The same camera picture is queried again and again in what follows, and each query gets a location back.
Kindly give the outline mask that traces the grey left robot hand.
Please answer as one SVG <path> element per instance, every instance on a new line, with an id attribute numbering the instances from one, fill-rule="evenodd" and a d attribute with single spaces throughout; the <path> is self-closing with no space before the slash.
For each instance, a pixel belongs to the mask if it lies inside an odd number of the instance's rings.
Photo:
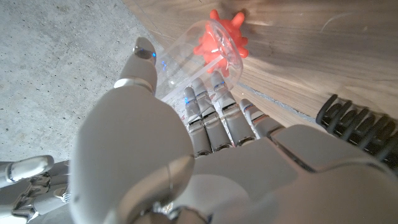
<path id="1" fill-rule="evenodd" d="M 305 125 L 195 157 L 155 97 L 155 49 L 136 40 L 114 88 L 86 117 L 70 162 L 75 223 L 396 223 L 397 177 Z"/>

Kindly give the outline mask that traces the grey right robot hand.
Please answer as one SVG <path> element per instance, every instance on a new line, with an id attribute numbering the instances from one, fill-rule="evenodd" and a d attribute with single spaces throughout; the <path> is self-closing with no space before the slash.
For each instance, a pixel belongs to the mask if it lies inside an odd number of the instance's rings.
<path id="1" fill-rule="evenodd" d="M 70 161 L 50 155 L 1 162 L 1 223 L 29 223 L 67 205 Z"/>

